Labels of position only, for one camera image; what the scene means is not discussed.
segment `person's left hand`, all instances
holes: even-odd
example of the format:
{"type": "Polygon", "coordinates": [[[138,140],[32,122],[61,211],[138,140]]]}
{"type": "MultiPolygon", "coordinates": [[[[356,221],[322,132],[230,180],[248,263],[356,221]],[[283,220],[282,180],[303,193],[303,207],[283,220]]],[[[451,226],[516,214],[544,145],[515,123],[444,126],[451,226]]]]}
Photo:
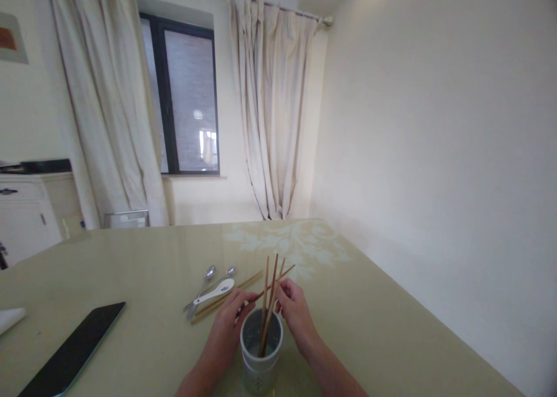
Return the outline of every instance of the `person's left hand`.
{"type": "Polygon", "coordinates": [[[233,290],[216,314],[198,364],[210,369],[217,378],[220,378],[234,361],[240,343],[242,322],[255,307],[254,302],[247,306],[244,302],[255,297],[257,293],[233,290]]]}

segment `white curtain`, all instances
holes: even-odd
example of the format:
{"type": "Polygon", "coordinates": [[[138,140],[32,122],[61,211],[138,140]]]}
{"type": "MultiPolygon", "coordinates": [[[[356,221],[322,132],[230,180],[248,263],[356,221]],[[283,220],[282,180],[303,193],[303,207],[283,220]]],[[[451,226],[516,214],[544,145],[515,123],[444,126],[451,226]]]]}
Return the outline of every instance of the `white curtain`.
{"type": "Polygon", "coordinates": [[[265,219],[286,219],[299,175],[302,101],[318,21],[261,0],[226,0],[249,177],[265,219]]]}
{"type": "Polygon", "coordinates": [[[64,74],[71,100],[74,122],[62,127],[87,228],[107,213],[145,209],[151,226],[168,225],[136,0],[44,1],[38,28],[51,46],[45,61],[58,64],[48,66],[51,78],[64,74]]]}

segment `curtain rod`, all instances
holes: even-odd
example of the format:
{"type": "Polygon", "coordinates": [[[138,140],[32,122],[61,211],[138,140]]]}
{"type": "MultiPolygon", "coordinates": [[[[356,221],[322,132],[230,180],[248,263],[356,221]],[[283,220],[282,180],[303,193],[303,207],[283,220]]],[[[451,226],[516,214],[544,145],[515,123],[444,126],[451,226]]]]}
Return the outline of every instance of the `curtain rod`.
{"type": "MultiPolygon", "coordinates": [[[[265,5],[275,6],[275,4],[270,3],[270,2],[265,2],[265,5]]],[[[317,21],[321,20],[321,21],[323,21],[323,24],[325,24],[326,26],[331,26],[332,25],[332,17],[323,18],[323,17],[316,16],[314,14],[306,13],[304,11],[288,9],[288,8],[284,8],[284,7],[281,7],[281,6],[279,6],[278,8],[281,9],[282,11],[289,11],[289,12],[296,13],[297,15],[302,16],[302,17],[308,17],[308,18],[311,18],[311,19],[315,19],[317,21]]]]}

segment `cabinet drawer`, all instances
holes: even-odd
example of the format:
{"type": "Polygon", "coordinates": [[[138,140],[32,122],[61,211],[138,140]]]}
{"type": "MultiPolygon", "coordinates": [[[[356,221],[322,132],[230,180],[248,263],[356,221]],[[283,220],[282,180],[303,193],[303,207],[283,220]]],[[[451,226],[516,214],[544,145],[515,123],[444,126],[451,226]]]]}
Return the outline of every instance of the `cabinet drawer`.
{"type": "Polygon", "coordinates": [[[0,201],[40,200],[41,187],[34,183],[0,182],[0,201]]]}

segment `phone screen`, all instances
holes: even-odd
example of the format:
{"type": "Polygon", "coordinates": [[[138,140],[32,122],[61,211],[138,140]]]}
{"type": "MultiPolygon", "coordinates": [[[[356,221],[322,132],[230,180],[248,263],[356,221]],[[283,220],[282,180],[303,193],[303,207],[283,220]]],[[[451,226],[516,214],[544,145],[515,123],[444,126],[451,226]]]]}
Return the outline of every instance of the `phone screen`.
{"type": "Polygon", "coordinates": [[[19,397],[55,397],[65,393],[106,335],[125,302],[98,307],[81,322],[19,397]]]}

